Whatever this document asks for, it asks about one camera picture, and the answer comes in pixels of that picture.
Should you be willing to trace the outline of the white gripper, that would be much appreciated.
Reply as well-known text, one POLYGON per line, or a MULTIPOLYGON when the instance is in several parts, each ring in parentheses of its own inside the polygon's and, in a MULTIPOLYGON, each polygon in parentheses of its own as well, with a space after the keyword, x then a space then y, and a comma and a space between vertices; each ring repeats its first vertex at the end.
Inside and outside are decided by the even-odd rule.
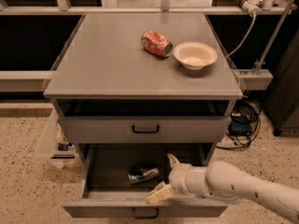
POLYGON ((147 198, 149 203, 158 203, 168 200, 176 194, 194 194, 197 197, 209 195, 209 185, 206 181, 206 167, 192 166, 180 163, 171 153, 167 154, 170 167, 172 168, 168 177, 169 184, 161 182, 147 198))

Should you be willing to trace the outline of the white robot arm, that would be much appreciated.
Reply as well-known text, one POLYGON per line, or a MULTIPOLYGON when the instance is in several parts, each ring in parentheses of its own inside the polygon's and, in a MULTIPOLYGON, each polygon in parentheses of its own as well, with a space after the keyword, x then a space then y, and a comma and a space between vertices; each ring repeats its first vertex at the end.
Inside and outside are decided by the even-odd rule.
POLYGON ((299 224, 298 189, 262 180, 225 161, 197 167, 180 163, 172 154, 167 157, 171 167, 169 183, 158 184, 149 193, 149 203, 164 201, 176 194, 194 194, 227 203, 235 203, 245 198, 294 224, 299 224))

